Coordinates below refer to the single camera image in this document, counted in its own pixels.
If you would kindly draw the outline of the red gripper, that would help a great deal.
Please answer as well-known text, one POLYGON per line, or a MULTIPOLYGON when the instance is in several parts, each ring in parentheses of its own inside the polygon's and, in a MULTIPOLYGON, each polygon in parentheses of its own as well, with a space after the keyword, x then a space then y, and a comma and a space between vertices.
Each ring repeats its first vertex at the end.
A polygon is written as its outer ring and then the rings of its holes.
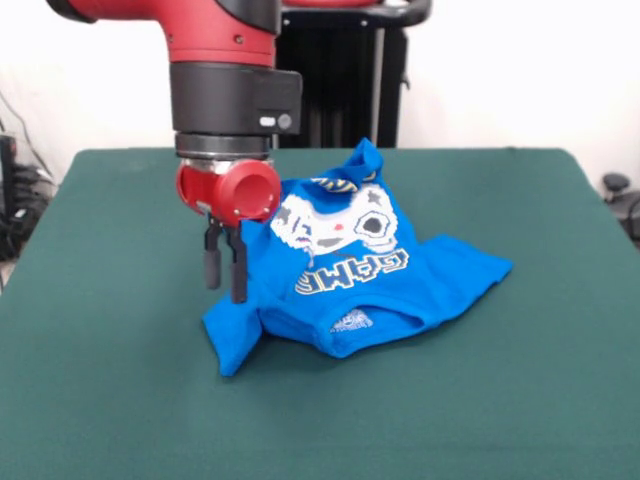
POLYGON ((227 162, 222 170, 196 167, 183 160, 176 175, 179 197, 191 210, 207 215, 204 234, 204 279, 208 289, 221 285, 221 252, 219 237, 225 228, 231 249, 231 300, 242 304, 247 300, 247 250, 239 225, 243 220, 264 221, 279 207, 281 181, 267 162, 245 159, 227 162))

